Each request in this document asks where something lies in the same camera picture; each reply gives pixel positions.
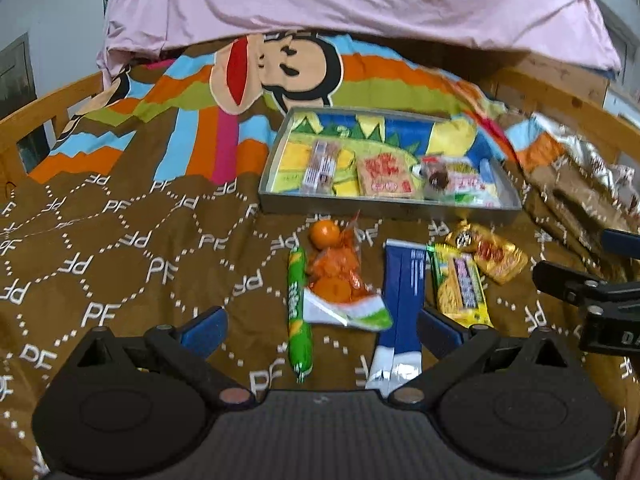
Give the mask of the golden date snack pouch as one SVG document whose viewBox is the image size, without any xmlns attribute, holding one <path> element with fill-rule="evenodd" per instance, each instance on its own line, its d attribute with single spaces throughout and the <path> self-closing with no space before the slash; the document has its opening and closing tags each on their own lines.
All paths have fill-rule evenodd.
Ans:
<svg viewBox="0 0 640 480">
<path fill-rule="evenodd" d="M 460 252 L 470 254 L 478 268 L 499 285 L 513 280 L 528 261 L 520 248 L 476 223 L 460 222 L 445 240 Z"/>
</svg>

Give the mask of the yellow green cracker pack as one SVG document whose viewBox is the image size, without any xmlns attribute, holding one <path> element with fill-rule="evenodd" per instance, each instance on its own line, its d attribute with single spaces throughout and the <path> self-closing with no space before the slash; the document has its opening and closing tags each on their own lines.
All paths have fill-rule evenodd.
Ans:
<svg viewBox="0 0 640 480">
<path fill-rule="evenodd" d="M 426 248 L 431 260 L 435 297 L 439 312 L 462 325 L 492 327 L 480 271 L 473 257 L 446 244 Z"/>
</svg>

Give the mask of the blue long sachet pack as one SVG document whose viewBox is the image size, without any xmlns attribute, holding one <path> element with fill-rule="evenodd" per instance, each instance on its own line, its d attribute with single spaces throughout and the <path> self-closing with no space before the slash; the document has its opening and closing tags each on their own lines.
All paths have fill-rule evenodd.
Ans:
<svg viewBox="0 0 640 480">
<path fill-rule="evenodd" d="M 425 301 L 426 246 L 389 238 L 384 244 L 383 296 L 393 326 L 378 335 L 364 388 L 386 399 L 422 372 L 416 320 Z"/>
</svg>

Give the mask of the green sausage stick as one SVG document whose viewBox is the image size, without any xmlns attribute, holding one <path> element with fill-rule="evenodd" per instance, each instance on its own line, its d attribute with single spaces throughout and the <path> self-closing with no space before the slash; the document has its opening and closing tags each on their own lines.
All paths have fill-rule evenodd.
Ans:
<svg viewBox="0 0 640 480">
<path fill-rule="evenodd" d="M 305 269 L 304 248 L 297 246 L 288 255 L 288 358 L 296 382 L 304 382 L 314 365 L 311 328 L 304 319 Z"/>
</svg>

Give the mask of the orange snack bag clear pack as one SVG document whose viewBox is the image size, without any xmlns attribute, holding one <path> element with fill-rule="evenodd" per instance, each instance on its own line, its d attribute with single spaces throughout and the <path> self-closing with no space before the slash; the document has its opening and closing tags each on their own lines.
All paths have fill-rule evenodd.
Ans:
<svg viewBox="0 0 640 480">
<path fill-rule="evenodd" d="M 384 332 L 392 327 L 393 320 L 381 294 L 363 279 L 358 218 L 352 217 L 344 224 L 332 221 L 341 230 L 336 246 L 318 250 L 310 242 L 304 319 L 310 324 Z"/>
</svg>

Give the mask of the dark plum clear packet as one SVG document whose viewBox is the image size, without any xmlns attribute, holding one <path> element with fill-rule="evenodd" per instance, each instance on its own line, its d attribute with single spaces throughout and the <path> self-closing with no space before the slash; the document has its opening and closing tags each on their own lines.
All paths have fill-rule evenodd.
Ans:
<svg viewBox="0 0 640 480">
<path fill-rule="evenodd" d="M 449 184 L 446 158 L 442 155 L 423 157 L 421 159 L 421 176 L 430 191 L 444 192 Z"/>
</svg>

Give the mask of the small orange mandarin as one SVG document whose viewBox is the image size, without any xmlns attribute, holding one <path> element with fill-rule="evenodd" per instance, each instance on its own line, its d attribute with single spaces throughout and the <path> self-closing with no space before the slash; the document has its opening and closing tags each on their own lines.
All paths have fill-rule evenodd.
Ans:
<svg viewBox="0 0 640 480">
<path fill-rule="evenodd" d="M 314 248 L 323 250 L 334 247 L 340 242 L 341 230 L 332 220 L 318 220 L 311 226 L 309 238 Z"/>
</svg>

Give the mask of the long peanut bar clear wrapper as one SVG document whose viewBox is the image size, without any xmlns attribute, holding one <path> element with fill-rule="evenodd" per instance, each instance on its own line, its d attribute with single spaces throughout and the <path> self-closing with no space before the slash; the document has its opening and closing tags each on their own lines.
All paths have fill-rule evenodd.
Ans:
<svg viewBox="0 0 640 480">
<path fill-rule="evenodd" d="M 303 195 L 332 194 L 340 149 L 340 144 L 336 142 L 322 140 L 314 142 L 299 192 Z"/>
</svg>

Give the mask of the silver foil bag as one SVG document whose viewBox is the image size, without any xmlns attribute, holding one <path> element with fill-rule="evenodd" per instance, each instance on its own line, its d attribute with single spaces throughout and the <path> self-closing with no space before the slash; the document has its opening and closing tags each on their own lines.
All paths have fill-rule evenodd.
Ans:
<svg viewBox="0 0 640 480">
<path fill-rule="evenodd" d="M 618 162 L 606 162 L 596 144 L 554 119 L 540 113 L 534 113 L 532 119 L 538 127 L 563 145 L 570 158 L 590 172 L 616 200 L 629 208 L 632 207 L 631 203 L 639 200 L 639 183 L 634 182 L 637 177 L 636 168 Z"/>
</svg>

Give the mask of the white green pickle packet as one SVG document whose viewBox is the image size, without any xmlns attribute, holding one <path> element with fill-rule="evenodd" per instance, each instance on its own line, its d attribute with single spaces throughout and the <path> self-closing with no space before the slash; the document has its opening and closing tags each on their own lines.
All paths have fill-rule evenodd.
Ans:
<svg viewBox="0 0 640 480">
<path fill-rule="evenodd" d="M 449 171 L 449 184 L 444 192 L 435 192 L 430 191 L 424 181 L 423 192 L 426 198 L 436 200 L 436 202 L 485 208 L 500 206 L 491 170 L 482 174 L 469 157 L 444 157 Z"/>
</svg>

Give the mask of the square rice cracker pack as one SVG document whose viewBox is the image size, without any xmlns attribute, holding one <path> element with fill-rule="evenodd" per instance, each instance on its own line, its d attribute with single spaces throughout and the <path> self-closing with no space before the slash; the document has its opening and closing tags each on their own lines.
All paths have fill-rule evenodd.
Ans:
<svg viewBox="0 0 640 480">
<path fill-rule="evenodd" d="M 409 198 L 414 194 L 408 165 L 390 152 L 358 157 L 357 176 L 362 196 Z"/>
</svg>

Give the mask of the grey tray with colourful lining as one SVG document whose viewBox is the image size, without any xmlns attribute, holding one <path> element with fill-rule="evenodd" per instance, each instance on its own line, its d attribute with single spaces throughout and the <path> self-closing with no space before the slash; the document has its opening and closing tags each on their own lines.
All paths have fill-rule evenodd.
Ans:
<svg viewBox="0 0 640 480">
<path fill-rule="evenodd" d="M 498 144 L 462 114 L 293 108 L 258 194 L 270 214 L 508 224 L 522 209 Z"/>
</svg>

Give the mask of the pink blanket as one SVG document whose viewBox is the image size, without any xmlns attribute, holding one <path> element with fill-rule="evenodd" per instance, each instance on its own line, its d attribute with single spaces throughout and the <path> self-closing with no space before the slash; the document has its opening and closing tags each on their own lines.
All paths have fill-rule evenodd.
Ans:
<svg viewBox="0 0 640 480">
<path fill-rule="evenodd" d="M 96 58 L 105 78 L 135 55 L 250 32 L 320 29 L 533 52 L 619 70 L 594 0 L 108 0 Z"/>
</svg>

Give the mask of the grey door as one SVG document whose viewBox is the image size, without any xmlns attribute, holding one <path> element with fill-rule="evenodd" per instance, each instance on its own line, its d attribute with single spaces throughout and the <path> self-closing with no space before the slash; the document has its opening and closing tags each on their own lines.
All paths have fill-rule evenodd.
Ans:
<svg viewBox="0 0 640 480">
<path fill-rule="evenodd" d="M 0 118 L 37 99 L 28 35 L 12 41 L 0 55 Z"/>
</svg>

